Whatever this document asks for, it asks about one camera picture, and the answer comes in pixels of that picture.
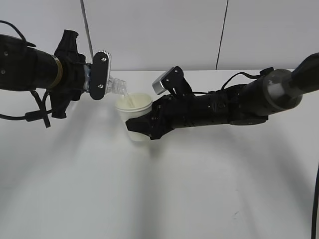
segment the white table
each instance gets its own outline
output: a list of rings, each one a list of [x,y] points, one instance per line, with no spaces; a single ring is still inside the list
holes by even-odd
[[[208,91],[236,72],[185,78]],[[160,74],[112,75],[157,99]],[[0,120],[0,238],[310,238],[319,93],[262,125],[177,129],[146,144],[128,139],[115,99],[85,94],[49,129]],[[1,91],[1,113],[35,109],[29,93]]]

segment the cup rim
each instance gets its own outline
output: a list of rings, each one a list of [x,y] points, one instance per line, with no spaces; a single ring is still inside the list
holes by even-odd
[[[115,102],[115,108],[116,108],[118,111],[121,111],[121,112],[139,112],[139,111],[143,111],[143,110],[149,108],[150,106],[152,106],[153,99],[152,99],[152,97],[151,97],[149,94],[136,92],[136,93],[130,93],[130,95],[145,95],[145,96],[147,96],[147,97],[149,98],[150,102],[149,102],[147,105],[142,106],[142,107],[122,109],[122,108],[117,107],[117,102],[118,102],[118,100],[119,100],[119,99],[117,99],[116,102]]]

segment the white wall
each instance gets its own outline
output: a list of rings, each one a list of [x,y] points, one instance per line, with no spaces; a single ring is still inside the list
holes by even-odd
[[[215,69],[227,0],[85,1],[94,52],[113,55],[112,70]],[[218,69],[295,68],[319,51],[317,0],[230,0]],[[1,1],[39,49],[54,52],[63,29],[91,61],[78,0]],[[0,24],[0,32],[13,35]]]
[[[319,1],[230,0],[219,69],[294,69],[319,52]]]
[[[87,57],[90,55],[78,0],[1,0],[0,19],[15,25],[37,49],[52,54],[63,30],[74,30],[79,33],[78,51]],[[18,37],[13,29],[2,23],[0,34]]]
[[[214,69],[226,0],[85,2],[94,51],[113,70]]]

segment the plastic cup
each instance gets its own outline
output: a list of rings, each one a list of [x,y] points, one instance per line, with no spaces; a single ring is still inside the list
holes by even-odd
[[[127,129],[125,122],[131,118],[137,118],[143,115],[146,115],[148,112],[152,110],[152,98],[148,94],[144,93],[131,93],[130,97],[134,104],[134,108],[130,106],[127,98],[124,96],[120,96],[118,100],[115,102],[115,107],[119,112],[121,120],[124,123],[125,128]],[[146,141],[150,138],[142,133],[128,131],[129,137],[131,140],[140,142]]]

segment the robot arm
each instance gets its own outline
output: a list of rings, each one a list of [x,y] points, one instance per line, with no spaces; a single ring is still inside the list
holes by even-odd
[[[85,56],[78,53],[76,38],[78,33],[64,30],[62,39],[50,55],[35,49],[23,34],[11,23],[21,39],[0,34],[0,89],[10,91],[30,91],[40,110],[28,112],[23,117],[0,118],[9,120],[34,121],[44,119],[50,127],[48,114],[53,118],[66,118],[65,111],[71,101],[78,101],[84,93],[100,100],[108,88],[111,55],[106,51],[95,54],[93,64],[86,63]],[[41,100],[36,88],[46,89]],[[47,111],[45,100],[50,96],[52,109]]]
[[[174,67],[153,83],[157,94],[168,90],[170,95],[155,101],[148,114],[126,121],[126,126],[159,139],[175,128],[264,123],[269,115],[296,107],[303,94],[319,90],[319,53],[309,56],[293,72],[268,68],[258,76],[239,74],[257,79],[226,89],[225,84],[221,90],[196,96],[182,69]]]

